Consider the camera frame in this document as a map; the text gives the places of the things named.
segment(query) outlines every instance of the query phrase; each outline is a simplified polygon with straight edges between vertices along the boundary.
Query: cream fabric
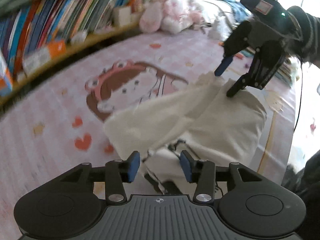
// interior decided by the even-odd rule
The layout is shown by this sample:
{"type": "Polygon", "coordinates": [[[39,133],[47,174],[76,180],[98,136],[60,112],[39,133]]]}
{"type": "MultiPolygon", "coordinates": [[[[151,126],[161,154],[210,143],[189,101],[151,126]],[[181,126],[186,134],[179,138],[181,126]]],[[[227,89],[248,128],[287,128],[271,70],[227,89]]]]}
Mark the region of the cream fabric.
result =
{"type": "Polygon", "coordinates": [[[164,147],[179,138],[201,159],[220,166],[233,161],[249,165],[267,114],[246,90],[227,98],[233,83],[213,73],[202,75],[184,90],[113,114],[104,123],[104,131],[123,159],[134,150],[141,158],[149,152],[152,156],[144,163],[146,167],[160,181],[172,179],[180,190],[185,179],[179,159],[164,147]]]}

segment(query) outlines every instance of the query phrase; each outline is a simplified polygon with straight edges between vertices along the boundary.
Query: row of books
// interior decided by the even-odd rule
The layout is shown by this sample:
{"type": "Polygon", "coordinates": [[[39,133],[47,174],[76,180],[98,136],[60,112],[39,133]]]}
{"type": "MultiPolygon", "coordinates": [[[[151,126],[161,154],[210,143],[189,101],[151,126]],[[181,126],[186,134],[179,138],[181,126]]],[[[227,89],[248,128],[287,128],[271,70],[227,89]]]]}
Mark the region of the row of books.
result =
{"type": "Polygon", "coordinates": [[[0,18],[0,49],[10,73],[22,71],[30,53],[57,40],[68,42],[78,32],[111,24],[112,10],[126,0],[33,0],[0,18]]]}

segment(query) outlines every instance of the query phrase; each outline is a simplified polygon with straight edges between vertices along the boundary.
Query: circular cover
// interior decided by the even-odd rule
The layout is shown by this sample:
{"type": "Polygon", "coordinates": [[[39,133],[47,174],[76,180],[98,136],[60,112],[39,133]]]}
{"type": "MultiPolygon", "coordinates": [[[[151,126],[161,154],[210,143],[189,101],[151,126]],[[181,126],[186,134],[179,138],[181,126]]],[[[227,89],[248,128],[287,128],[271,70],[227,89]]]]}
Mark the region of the circular cover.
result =
{"type": "Polygon", "coordinates": [[[66,239],[87,230],[100,211],[100,201],[93,193],[30,192],[18,200],[14,218],[31,237],[66,239]]]}
{"type": "Polygon", "coordinates": [[[274,183],[245,182],[222,197],[218,212],[240,233],[279,237],[300,226],[306,209],[297,195],[274,183]]]}

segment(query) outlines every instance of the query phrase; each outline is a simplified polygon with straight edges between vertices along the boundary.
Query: cartoon girl print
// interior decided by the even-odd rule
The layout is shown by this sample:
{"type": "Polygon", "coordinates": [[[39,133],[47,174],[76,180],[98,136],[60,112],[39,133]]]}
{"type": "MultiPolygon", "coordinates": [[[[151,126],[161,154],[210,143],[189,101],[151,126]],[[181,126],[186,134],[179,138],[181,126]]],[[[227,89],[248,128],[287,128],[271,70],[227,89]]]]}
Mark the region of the cartoon girl print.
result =
{"type": "Polygon", "coordinates": [[[146,62],[117,61],[85,84],[87,105],[105,121],[114,111],[183,89],[188,82],[146,62]]]}

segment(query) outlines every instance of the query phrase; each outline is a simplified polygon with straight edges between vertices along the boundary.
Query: checkered tablecloth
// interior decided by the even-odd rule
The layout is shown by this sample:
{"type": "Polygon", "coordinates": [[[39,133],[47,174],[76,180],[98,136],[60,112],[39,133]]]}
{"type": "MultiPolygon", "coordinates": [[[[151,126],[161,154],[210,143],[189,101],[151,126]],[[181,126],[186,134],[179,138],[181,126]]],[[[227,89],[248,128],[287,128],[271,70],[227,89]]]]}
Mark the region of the checkered tablecloth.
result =
{"type": "MultiPolygon", "coordinates": [[[[147,62],[188,82],[214,71],[223,48],[201,32],[171,36],[143,34],[100,50],[55,75],[18,103],[0,121],[0,239],[18,239],[13,208],[27,192],[82,162],[102,166],[117,158],[102,130],[102,121],[87,106],[90,78],[115,62],[147,62]]],[[[247,72],[251,58],[235,58],[230,70],[247,72]]],[[[274,112],[266,146],[260,149],[258,172],[279,183],[288,160],[295,118],[295,91],[273,78],[266,90],[278,93],[282,108],[274,112]]],[[[127,194],[153,194],[138,177],[127,194]]]]}

